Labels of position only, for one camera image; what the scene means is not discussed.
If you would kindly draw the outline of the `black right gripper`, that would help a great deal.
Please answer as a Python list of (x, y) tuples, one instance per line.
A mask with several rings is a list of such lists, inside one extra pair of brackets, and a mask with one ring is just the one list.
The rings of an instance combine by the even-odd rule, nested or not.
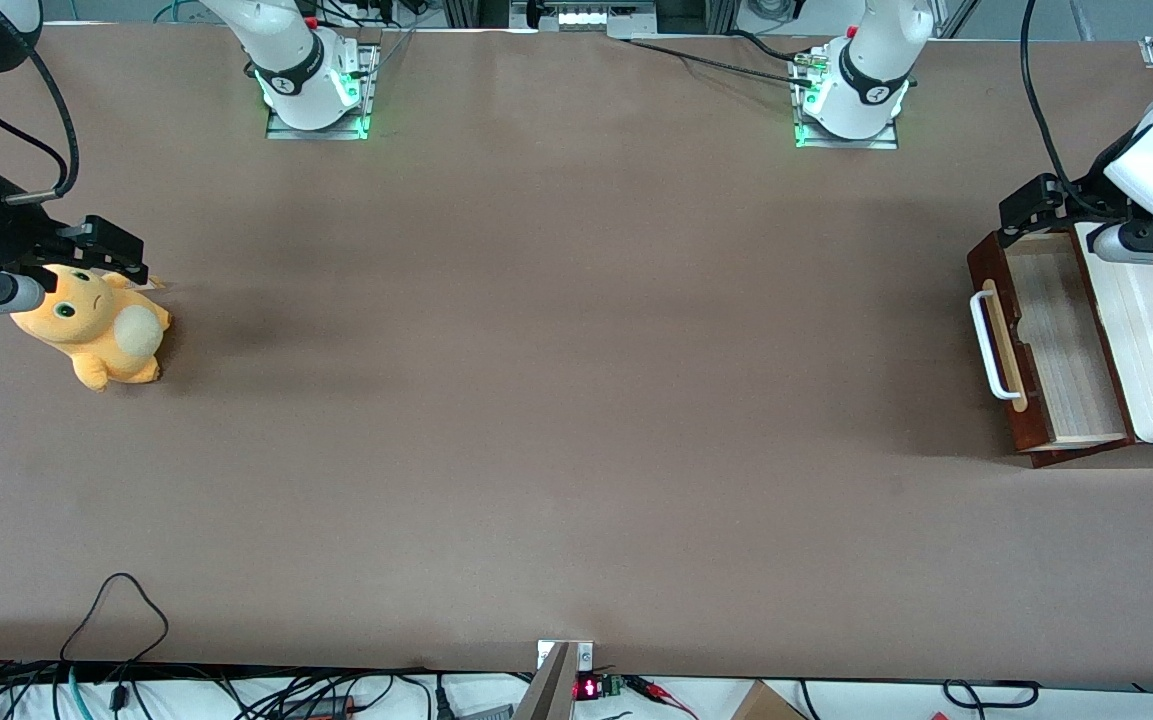
[(60, 237), (65, 224), (48, 217), (40, 205), (12, 207), (3, 197), (18, 187), (0, 177), (0, 272), (24, 267), (56, 264), (65, 282), (104, 282), (111, 287), (150, 286), (143, 260), (145, 243), (99, 215), (84, 218), (84, 255), (70, 238)]

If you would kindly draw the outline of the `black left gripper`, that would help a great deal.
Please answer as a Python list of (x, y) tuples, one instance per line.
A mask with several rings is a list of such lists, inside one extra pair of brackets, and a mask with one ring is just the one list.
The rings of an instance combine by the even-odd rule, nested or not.
[[(1133, 143), (1128, 129), (1088, 164), (1083, 177), (1067, 173), (1067, 188), (1050, 172), (1028, 179), (1018, 190), (998, 202), (998, 246), (1010, 249), (1030, 234), (1068, 233), (1079, 220), (1123, 224), (1133, 219), (1133, 201), (1108, 178), (1111, 162)], [(1067, 197), (1073, 219), (1061, 215)]]

